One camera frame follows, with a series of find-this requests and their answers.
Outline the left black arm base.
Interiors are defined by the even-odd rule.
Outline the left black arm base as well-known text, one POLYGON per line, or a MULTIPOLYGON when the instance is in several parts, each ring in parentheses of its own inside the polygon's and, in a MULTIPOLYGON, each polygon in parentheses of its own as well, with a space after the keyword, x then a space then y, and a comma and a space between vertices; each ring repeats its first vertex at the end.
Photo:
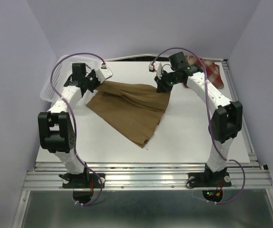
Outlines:
POLYGON ((63 180, 62 188, 64 189, 96 189, 101 188, 100 181, 103 181, 103 187, 105 187, 104 173, 98 173, 100 179, 94 173, 81 173, 81 174, 59 174, 58 176, 63 180))

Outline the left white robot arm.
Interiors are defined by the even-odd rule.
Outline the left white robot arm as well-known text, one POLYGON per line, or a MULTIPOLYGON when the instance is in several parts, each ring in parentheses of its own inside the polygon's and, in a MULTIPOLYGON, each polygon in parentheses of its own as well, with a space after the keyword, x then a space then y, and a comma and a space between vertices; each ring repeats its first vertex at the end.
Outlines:
POLYGON ((63 85, 62 93, 55 104, 38 115, 39 140, 43 149, 54 154, 65 165, 66 174, 61 178, 74 182, 79 187, 90 183, 87 164, 76 152, 76 119, 73 108, 87 91, 94 92, 105 81, 100 69, 87 73, 85 63, 73 63, 72 73, 63 85))

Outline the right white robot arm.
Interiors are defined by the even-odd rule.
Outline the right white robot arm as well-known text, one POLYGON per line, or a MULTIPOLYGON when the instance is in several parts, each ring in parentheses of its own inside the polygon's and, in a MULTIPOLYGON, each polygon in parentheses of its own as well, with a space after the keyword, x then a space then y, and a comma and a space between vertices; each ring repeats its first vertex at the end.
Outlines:
POLYGON ((239 101, 232 101, 224 96, 207 78, 203 63, 189 64, 183 52, 169 58, 171 72, 163 69, 160 62, 153 60, 149 71, 155 72, 156 91, 171 92, 176 84, 185 84, 205 103, 208 130, 212 139, 210 156, 203 173, 203 180, 208 185, 215 185, 220 180, 220 171, 226 167, 227 156, 234 138, 242 129, 243 106, 239 101))

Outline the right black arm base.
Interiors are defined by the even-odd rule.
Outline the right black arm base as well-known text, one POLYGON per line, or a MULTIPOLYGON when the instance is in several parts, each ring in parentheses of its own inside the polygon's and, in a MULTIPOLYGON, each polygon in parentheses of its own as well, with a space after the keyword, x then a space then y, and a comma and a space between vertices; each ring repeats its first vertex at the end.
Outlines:
POLYGON ((185 185, 189 189, 232 186, 226 167, 221 171, 212 172, 206 164, 203 172, 190 172, 187 175, 188 179, 185 185))

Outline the brown skirt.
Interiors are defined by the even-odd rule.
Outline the brown skirt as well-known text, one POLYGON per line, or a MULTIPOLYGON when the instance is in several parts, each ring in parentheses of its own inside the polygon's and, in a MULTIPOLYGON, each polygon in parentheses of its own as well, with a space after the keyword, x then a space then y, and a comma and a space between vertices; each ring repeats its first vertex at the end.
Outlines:
POLYGON ((144 148, 167 110, 170 92, 146 84, 105 81, 86 104, 131 142, 144 148))

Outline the red plaid skirt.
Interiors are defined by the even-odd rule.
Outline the red plaid skirt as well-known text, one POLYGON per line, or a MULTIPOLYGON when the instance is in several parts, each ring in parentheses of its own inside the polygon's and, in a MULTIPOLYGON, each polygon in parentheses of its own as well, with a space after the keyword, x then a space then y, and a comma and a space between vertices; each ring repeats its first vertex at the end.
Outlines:
MULTIPOLYGON (((200 61, 195 56, 185 55, 185 58, 186 58, 186 61, 187 61, 187 63, 189 65, 197 64, 203 69, 203 66, 201 65, 200 61)), ((205 68, 206 68, 208 80, 217 89, 223 89, 224 88, 224 83, 223 83, 223 81, 221 79, 220 67, 215 63, 214 60, 204 59, 204 58, 200 58, 200 59, 203 62, 205 68)))

